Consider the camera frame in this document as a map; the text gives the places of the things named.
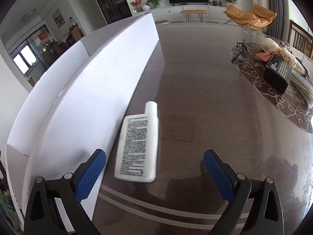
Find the white lotion bottle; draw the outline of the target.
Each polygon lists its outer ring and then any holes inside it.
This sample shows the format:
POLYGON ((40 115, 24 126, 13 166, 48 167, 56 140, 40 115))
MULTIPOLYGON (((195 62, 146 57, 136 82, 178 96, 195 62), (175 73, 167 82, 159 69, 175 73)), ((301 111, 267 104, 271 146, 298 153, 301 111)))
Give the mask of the white lotion bottle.
POLYGON ((159 119, 157 103, 149 101, 145 112, 126 116, 122 122, 115 164, 115 178, 151 183, 156 178, 159 119))

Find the cotton swab bag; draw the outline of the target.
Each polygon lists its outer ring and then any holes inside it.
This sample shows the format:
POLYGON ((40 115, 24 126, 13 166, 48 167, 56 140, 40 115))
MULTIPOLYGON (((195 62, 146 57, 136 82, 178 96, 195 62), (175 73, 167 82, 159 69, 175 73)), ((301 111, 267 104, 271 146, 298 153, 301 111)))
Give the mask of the cotton swab bag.
POLYGON ((307 104, 312 108, 312 84, 295 70, 291 71, 290 84, 287 93, 301 104, 307 104))

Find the black odor bar box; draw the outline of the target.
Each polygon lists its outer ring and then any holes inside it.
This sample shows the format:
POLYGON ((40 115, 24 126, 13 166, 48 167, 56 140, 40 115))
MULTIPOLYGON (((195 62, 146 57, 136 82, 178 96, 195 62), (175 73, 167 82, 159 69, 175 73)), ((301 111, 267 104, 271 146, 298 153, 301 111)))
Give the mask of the black odor bar box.
POLYGON ((284 94, 291 80, 292 67, 275 54, 265 67, 263 79, 280 94, 284 94))

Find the red packet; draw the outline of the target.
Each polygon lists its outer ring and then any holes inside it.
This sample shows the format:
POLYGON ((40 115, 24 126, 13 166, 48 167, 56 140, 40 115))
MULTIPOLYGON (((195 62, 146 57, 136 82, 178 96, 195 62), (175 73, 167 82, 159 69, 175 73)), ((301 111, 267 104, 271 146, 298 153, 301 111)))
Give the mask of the red packet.
POLYGON ((260 61, 268 62, 272 58, 272 54, 269 52, 259 52, 255 54, 256 59, 260 61))

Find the white cardboard box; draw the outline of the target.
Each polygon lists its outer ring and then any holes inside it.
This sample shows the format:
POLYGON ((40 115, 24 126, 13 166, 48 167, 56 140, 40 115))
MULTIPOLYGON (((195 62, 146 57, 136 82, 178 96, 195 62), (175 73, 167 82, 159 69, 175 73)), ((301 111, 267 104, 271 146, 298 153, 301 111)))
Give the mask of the white cardboard box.
POLYGON ((36 177, 58 179, 73 172, 96 149, 110 154, 158 42, 151 14, 118 21, 83 37, 36 83, 5 147, 20 221, 36 177))

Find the eyeglasses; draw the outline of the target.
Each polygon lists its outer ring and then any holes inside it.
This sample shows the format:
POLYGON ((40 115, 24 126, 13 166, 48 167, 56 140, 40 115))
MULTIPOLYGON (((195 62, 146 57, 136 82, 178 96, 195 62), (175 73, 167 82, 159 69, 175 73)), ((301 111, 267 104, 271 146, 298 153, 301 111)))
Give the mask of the eyeglasses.
POLYGON ((238 54, 231 60, 231 63, 234 63, 236 60, 247 62, 248 61, 248 47, 246 41, 243 39, 242 42, 236 43, 236 48, 238 54))

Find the cream knitted cloth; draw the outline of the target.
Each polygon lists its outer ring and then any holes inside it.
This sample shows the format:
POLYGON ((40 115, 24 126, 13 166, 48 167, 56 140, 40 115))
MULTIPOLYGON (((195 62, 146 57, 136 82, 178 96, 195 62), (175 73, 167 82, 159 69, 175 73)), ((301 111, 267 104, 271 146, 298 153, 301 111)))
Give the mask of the cream knitted cloth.
POLYGON ((261 41, 261 47, 264 51, 269 53, 275 53, 280 55, 288 64, 290 64, 297 73, 302 76, 306 75, 305 68, 301 63, 284 47, 280 47, 274 40, 271 38, 265 38, 261 41))

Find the wooden dining chair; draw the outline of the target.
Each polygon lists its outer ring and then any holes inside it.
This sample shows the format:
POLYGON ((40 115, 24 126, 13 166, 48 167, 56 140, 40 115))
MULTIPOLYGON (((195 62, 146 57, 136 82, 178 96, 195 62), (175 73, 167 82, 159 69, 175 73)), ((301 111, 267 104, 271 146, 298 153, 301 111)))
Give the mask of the wooden dining chair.
POLYGON ((292 20, 290 20, 288 43, 312 59, 312 36, 292 20))

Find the orange lounge chair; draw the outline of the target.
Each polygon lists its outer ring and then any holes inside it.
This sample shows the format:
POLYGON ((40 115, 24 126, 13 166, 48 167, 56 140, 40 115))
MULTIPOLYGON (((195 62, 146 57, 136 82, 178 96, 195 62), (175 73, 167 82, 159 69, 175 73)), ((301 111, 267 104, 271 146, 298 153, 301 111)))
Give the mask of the orange lounge chair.
POLYGON ((253 11, 251 13, 245 13, 234 5, 229 5, 225 10, 225 14, 240 27, 251 30, 259 30, 267 27, 277 16, 276 12, 256 3, 253 4, 253 11))

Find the wooden bench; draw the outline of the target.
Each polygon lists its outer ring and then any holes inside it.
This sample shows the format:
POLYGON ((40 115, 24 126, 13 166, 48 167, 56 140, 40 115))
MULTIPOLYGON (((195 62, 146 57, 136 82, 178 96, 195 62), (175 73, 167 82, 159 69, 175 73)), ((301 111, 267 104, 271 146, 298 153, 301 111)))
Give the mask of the wooden bench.
POLYGON ((182 10, 180 14, 183 14, 187 22, 191 22, 192 15, 198 15, 200 22, 204 22, 203 15, 207 14, 206 10, 182 10))

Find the grey curtain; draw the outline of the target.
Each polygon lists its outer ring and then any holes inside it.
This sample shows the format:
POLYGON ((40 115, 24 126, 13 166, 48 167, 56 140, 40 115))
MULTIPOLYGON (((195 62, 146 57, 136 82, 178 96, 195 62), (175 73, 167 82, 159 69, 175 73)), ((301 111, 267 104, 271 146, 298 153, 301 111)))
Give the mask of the grey curtain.
POLYGON ((278 40, 287 41, 290 25, 288 0, 269 0, 269 6, 270 10, 277 15, 268 26, 268 35, 278 40))

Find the white tv cabinet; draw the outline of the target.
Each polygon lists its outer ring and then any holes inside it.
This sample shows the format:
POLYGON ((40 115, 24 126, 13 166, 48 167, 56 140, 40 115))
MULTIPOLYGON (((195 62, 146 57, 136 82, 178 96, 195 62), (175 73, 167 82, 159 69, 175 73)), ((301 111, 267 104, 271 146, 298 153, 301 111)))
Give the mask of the white tv cabinet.
POLYGON ((169 22, 205 22, 227 23, 231 20, 225 14, 225 7, 211 5, 177 5, 157 7, 133 16, 151 13, 155 22, 168 20, 169 22))

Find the red flower vase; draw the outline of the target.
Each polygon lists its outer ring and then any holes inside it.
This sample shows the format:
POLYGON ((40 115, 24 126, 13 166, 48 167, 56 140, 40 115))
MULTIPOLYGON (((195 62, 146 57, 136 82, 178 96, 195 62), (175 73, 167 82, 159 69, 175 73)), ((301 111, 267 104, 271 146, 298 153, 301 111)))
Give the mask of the red flower vase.
POLYGON ((137 13, 142 12, 142 1, 143 0, 132 0, 132 1, 130 1, 130 5, 132 5, 132 7, 134 7, 134 10, 137 13))

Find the green potted plant left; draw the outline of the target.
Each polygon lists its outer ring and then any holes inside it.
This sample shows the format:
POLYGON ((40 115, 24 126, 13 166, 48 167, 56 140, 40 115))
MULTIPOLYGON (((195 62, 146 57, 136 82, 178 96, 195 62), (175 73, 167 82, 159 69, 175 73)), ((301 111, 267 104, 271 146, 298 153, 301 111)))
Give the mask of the green potted plant left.
POLYGON ((162 0, 147 0, 148 5, 153 5, 154 8, 160 7, 162 0))

